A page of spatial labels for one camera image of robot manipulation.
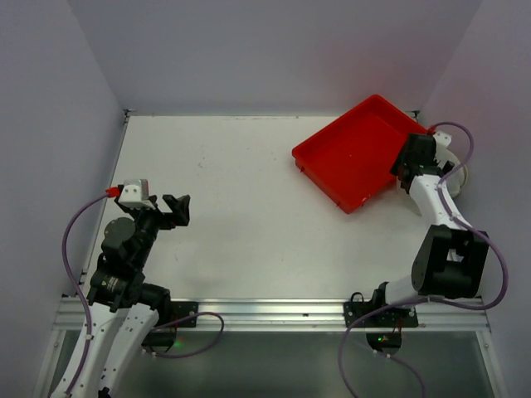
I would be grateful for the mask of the white mesh laundry bag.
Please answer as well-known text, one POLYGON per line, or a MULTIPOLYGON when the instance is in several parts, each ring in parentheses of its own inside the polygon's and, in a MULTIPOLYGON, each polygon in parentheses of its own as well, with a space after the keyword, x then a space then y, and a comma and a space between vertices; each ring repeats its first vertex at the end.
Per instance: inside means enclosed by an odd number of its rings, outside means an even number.
MULTIPOLYGON (((436 161, 440 167, 443 167, 447 162, 454 163, 454 167, 460 165, 460 159, 448 148, 438 146, 436 150, 436 161)), ((453 174, 447 180, 447 187, 452 198, 460 195, 463 186, 468 180, 468 168, 464 166, 453 174)), ((401 198, 402 203, 414 214, 420 215, 420 210, 413 199, 401 188, 401 183, 397 181, 397 194, 401 198)))

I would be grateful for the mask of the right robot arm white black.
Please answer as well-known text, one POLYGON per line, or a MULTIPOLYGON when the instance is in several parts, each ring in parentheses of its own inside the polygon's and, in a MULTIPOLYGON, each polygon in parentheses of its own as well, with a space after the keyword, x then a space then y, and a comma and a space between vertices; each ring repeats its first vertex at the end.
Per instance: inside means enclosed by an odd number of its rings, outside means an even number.
POLYGON ((440 166, 436 150, 431 135, 411 133, 392 165, 391 174, 417 205, 427 231, 411 274, 381 283, 371 299, 374 309, 397 302, 410 308, 420 297, 472 299, 479 290, 489 245, 463 226, 443 180, 454 164, 440 166))

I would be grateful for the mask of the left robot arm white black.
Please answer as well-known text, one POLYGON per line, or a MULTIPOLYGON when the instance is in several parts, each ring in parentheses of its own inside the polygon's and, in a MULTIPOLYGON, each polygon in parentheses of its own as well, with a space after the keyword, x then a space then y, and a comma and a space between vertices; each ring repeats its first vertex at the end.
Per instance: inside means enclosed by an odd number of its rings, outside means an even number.
POLYGON ((187 226, 190 196, 142 200, 124 187, 114 201, 124 216, 105 227, 90 289, 80 301, 84 328, 54 397, 114 397, 152 327, 171 312, 168 289, 145 283, 144 266, 160 231, 187 226))

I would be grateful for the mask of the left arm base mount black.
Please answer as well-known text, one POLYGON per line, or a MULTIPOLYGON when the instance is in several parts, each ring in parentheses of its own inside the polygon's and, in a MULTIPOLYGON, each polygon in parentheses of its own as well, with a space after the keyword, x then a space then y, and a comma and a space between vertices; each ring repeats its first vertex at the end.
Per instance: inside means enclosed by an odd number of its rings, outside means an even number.
POLYGON ((182 318, 198 312, 199 303, 196 301, 172 301, 170 309, 159 320, 153 331, 142 341, 142 348, 146 350, 167 353, 178 343, 179 328, 195 328, 197 320, 182 318))

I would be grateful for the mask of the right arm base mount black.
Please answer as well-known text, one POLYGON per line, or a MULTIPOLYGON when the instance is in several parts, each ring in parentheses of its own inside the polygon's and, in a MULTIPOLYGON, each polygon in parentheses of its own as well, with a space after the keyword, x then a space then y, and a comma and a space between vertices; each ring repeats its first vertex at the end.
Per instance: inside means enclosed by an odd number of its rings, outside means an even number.
MULTIPOLYGON (((343 303, 345 326, 349 327, 359 318, 385 305, 383 289, 375 289, 369 300, 366 300, 360 292, 352 293, 350 299, 343 303)), ((418 326, 419 322, 414 308, 391 308, 365 318, 357 324, 356 328, 382 329, 382 332, 366 332, 367 343, 373 350, 392 356, 397 354, 402 347, 403 329, 418 326)))

